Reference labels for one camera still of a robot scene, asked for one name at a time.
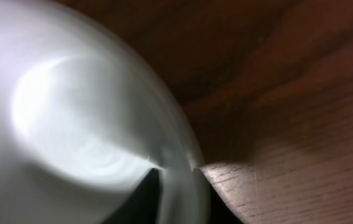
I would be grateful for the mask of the grey plastic bowl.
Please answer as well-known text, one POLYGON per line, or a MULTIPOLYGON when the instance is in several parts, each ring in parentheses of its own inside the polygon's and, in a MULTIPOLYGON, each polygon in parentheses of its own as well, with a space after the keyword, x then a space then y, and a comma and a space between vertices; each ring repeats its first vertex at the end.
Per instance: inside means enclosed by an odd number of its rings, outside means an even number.
POLYGON ((151 169, 156 223, 206 223, 203 159, 146 61, 55 1, 0 1, 0 223, 101 223, 151 169))

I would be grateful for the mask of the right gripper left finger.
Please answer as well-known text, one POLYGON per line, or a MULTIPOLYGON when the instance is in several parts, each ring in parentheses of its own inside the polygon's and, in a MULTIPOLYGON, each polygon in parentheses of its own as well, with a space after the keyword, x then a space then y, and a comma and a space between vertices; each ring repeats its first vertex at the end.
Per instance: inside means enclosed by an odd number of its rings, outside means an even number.
POLYGON ((123 205, 101 224, 155 224, 160 193, 159 170, 151 169, 123 205))

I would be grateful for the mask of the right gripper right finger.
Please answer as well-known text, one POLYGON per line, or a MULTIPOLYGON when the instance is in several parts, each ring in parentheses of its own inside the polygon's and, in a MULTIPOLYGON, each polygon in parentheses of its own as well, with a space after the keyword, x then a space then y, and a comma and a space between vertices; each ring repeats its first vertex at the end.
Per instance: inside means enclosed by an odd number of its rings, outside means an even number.
POLYGON ((204 184, 206 189, 206 224, 244 224, 226 205, 201 169, 194 169, 193 173, 204 184))

